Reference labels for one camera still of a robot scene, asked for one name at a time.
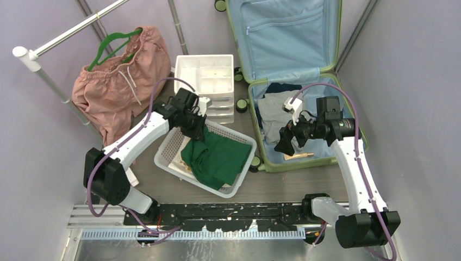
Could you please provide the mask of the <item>grey garment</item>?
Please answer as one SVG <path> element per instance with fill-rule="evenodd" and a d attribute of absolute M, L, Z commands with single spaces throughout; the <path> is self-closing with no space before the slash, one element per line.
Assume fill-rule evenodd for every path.
<path fill-rule="evenodd" d="M 280 129 L 292 119 L 292 115 L 284 111 L 282 107 L 284 102 L 292 99 L 296 93 L 297 90 L 269 93 L 264 98 L 256 100 L 264 146 L 272 154 L 275 153 L 274 148 L 280 141 Z"/>

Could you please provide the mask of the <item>dark green garment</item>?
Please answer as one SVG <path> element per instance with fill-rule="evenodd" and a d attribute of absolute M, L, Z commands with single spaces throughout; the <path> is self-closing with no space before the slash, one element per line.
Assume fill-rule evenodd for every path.
<path fill-rule="evenodd" d="M 204 140 L 190 140 L 181 155 L 197 179 L 233 185 L 251 149 L 251 145 L 218 135 L 205 126 Z"/>

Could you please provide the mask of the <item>navy blue garment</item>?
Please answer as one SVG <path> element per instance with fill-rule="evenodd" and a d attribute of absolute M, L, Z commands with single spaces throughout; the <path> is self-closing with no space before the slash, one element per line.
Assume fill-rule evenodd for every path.
<path fill-rule="evenodd" d="M 287 84 L 287 83 L 271 83 L 265 93 L 263 94 L 263 98 L 267 94 L 276 94 L 276 93 L 281 93 L 281 92 L 286 92 L 286 91 L 299 91 L 301 90 L 302 86 L 301 85 L 295 85 L 295 84 Z"/>

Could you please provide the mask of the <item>green hard-shell suitcase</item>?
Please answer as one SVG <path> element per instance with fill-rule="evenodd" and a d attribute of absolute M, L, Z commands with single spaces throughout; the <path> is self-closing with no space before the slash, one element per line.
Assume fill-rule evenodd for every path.
<path fill-rule="evenodd" d="M 261 166 L 255 170 L 282 172 L 336 163 L 324 140 L 308 140 L 299 147 L 293 139 L 295 153 L 315 153 L 294 161 L 266 150 L 256 100 L 263 98 L 271 83 L 301 85 L 294 98 L 303 101 L 306 119 L 317 114 L 318 98 L 337 96 L 343 116 L 356 120 L 338 77 L 332 74 L 339 56 L 342 1 L 224 1 L 223 10 L 241 62 L 235 73 L 249 84 L 248 108 L 261 156 Z"/>

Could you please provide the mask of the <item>yellow white striped garment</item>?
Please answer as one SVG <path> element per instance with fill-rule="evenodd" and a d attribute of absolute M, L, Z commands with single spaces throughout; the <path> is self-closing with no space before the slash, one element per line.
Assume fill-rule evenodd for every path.
<path fill-rule="evenodd" d="M 181 160 L 181 161 L 179 162 L 179 166 L 180 166 L 185 172 L 190 172 L 190 173 L 192 173 L 191 167 L 190 167 L 187 163 L 185 163 L 184 161 Z"/>

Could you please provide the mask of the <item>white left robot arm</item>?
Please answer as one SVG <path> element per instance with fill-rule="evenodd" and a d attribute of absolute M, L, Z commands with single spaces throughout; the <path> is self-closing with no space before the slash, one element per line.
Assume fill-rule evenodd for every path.
<path fill-rule="evenodd" d="M 173 128 L 191 139 L 203 140 L 205 112 L 210 104 L 210 98 L 181 88 L 167 102 L 153 102 L 145 118 L 122 138 L 102 150 L 90 149 L 83 178 L 87 197 L 97 195 L 110 205 L 128 208 L 147 225 L 156 222 L 156 200 L 131 184 L 128 169 L 151 143 Z"/>

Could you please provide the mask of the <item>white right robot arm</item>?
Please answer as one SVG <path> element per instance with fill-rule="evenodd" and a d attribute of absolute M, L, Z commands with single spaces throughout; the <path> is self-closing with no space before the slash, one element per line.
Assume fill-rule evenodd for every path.
<path fill-rule="evenodd" d="M 359 126 L 354 118 L 345 118 L 339 97 L 316 100 L 317 114 L 310 119 L 302 115 L 302 101 L 287 98 L 282 109 L 292 119 L 279 131 L 275 151 L 292 156 L 292 140 L 299 146 L 308 140 L 324 140 L 333 152 L 346 185 L 348 207 L 336 203 L 325 193 L 306 194 L 302 216 L 308 223 L 319 219 L 331 225 L 343 248 L 382 246 L 401 223 L 397 211 L 390 211 L 377 191 L 363 149 Z"/>

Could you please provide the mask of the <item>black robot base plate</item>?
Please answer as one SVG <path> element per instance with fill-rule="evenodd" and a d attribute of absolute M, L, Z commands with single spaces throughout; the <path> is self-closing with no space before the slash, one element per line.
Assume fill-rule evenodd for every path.
<path fill-rule="evenodd" d="M 258 232 L 285 232 L 307 225 L 321 225 L 318 217 L 308 217 L 301 203 L 202 203 L 160 204 L 152 221 L 144 222 L 154 228 L 198 232 L 247 231 L 256 225 Z"/>

